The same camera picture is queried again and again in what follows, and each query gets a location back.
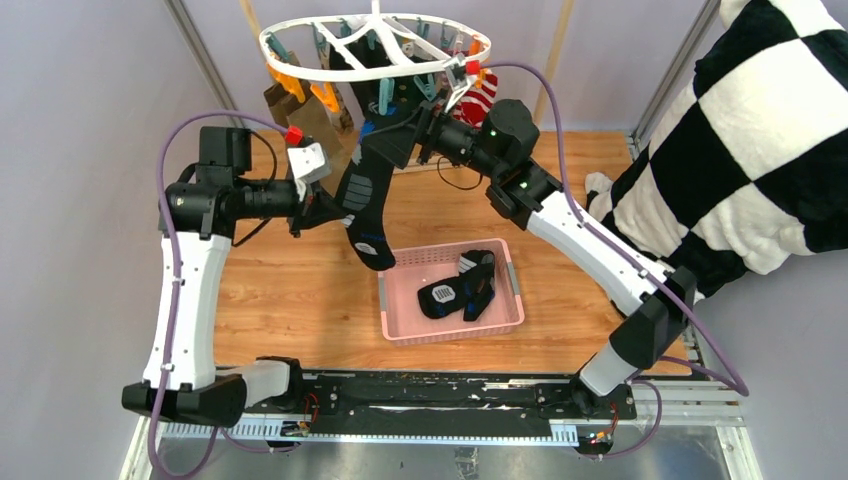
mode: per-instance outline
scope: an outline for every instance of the checkered blanket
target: checkered blanket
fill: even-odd
[[[848,247],[848,33],[817,0],[724,0],[727,32],[589,213],[709,296]]]

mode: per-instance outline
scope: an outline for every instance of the gray wall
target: gray wall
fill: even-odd
[[[824,3],[848,25],[843,0]],[[698,305],[751,388],[742,407],[769,480],[845,477],[846,284],[848,252],[794,257]]]
[[[2,2],[0,44],[0,478],[114,479],[156,323],[156,154],[216,103],[161,1]]]
[[[204,43],[239,109],[264,114],[262,91],[269,77],[238,2],[184,0]],[[367,0],[253,0],[263,28],[292,18],[364,13]],[[578,0],[553,79],[564,124],[569,129],[635,128],[692,24],[700,0]],[[384,11],[436,15],[469,25],[492,39],[493,60],[519,60],[544,70],[561,0],[383,0]],[[438,29],[431,30],[438,38]],[[305,65],[316,66],[311,30],[282,37]],[[539,84],[529,74],[502,69],[500,98],[518,98],[532,109]],[[341,87],[351,113],[355,103]],[[553,128],[550,108],[543,128]]]

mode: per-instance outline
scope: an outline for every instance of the plastic basket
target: plastic basket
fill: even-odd
[[[418,305],[418,290],[456,276],[460,254],[475,249],[495,254],[495,298],[475,322],[464,322],[462,310],[438,320],[427,318]],[[406,248],[393,253],[396,266],[377,277],[383,336],[396,346],[503,335],[524,322],[518,281],[502,239]]]

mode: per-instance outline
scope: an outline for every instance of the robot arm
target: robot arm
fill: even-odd
[[[653,366],[686,326],[683,313],[647,280],[646,272],[662,279],[688,305],[694,299],[694,277],[685,269],[666,274],[609,234],[610,241],[638,259],[642,268],[636,270],[586,228],[606,232],[599,222],[583,210],[579,210],[582,221],[576,218],[561,183],[530,157],[539,130],[521,102],[495,103],[481,130],[454,120],[446,110],[444,99],[423,103],[401,124],[365,135],[362,155],[403,168],[419,144],[421,162],[439,153],[487,176],[491,184],[486,195],[502,217],[556,247],[601,285],[626,320],[572,382],[572,399],[591,412],[600,397]],[[297,237],[301,229],[340,220],[346,212],[317,181],[320,175],[314,173],[326,159],[309,139],[297,146],[308,147],[299,155],[305,155],[304,163],[311,158],[312,167],[293,164],[289,174],[302,170],[298,178],[241,179],[250,170],[248,134],[240,129],[202,129],[196,183],[180,181],[166,191],[184,272],[173,357],[170,364],[161,365],[173,282],[171,244],[163,239],[163,295],[156,337],[143,380],[124,388],[122,403],[128,410],[150,415],[163,368],[170,375],[162,417],[170,421],[230,427],[258,401],[285,409],[302,397],[302,373],[294,359],[260,358],[238,369],[216,369],[212,344],[221,272],[239,219],[286,217]],[[292,161],[297,162],[299,155],[292,155]]]
[[[663,281],[688,306],[694,301],[694,276],[682,268],[666,273],[579,206],[582,220],[576,218],[561,183],[530,157],[539,130],[521,102],[496,102],[479,131],[454,120],[442,106],[440,99],[422,104],[401,128],[366,135],[363,155],[382,156],[403,166],[411,146],[420,144],[421,163],[438,153],[454,165],[489,177],[486,196],[502,217],[556,247],[600,284],[625,321],[575,377],[574,399],[589,409],[598,397],[652,367],[686,326],[683,313],[647,279],[647,273]],[[587,226],[605,233],[641,268],[634,269]]]
[[[161,416],[170,421],[231,427],[245,408],[261,400],[285,408],[301,399],[302,373],[297,360],[263,357],[252,365],[219,370],[212,353],[221,272],[236,222],[285,217],[297,236],[302,228],[343,217],[320,184],[311,181],[315,171],[326,164],[320,146],[310,145],[309,139],[298,141],[303,148],[293,152],[293,162],[297,163],[294,157],[303,164],[311,160],[313,168],[294,173],[297,178],[246,180],[241,175],[251,169],[249,131],[201,129],[196,181],[181,178],[166,190],[183,262],[171,361],[162,365],[174,281],[171,241],[163,236],[156,336],[142,381],[123,390],[124,408],[150,415],[163,369],[169,375]]]

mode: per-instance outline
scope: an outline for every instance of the wooden floor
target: wooden floor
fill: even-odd
[[[268,138],[282,151],[279,135]],[[581,203],[586,174],[601,171],[615,178],[630,164],[621,134],[567,134],[566,152],[569,182]],[[543,134],[533,157],[559,177],[554,134]],[[270,156],[254,144],[254,175],[267,176],[270,169]],[[472,171],[444,170],[459,185],[477,180]],[[299,358],[310,368],[577,371],[606,343],[619,317],[600,287],[567,257],[500,218],[485,187],[484,181],[474,191],[457,190],[435,171],[395,175],[385,209],[386,236],[393,248],[506,240],[526,313],[515,333],[394,347],[380,327],[377,274],[359,262],[343,226],[332,222],[294,239],[287,223],[275,220],[227,260],[215,328],[217,363],[279,355]],[[237,237],[253,225],[240,223]],[[669,353],[685,358],[680,342]],[[655,370],[685,371],[669,364]]]

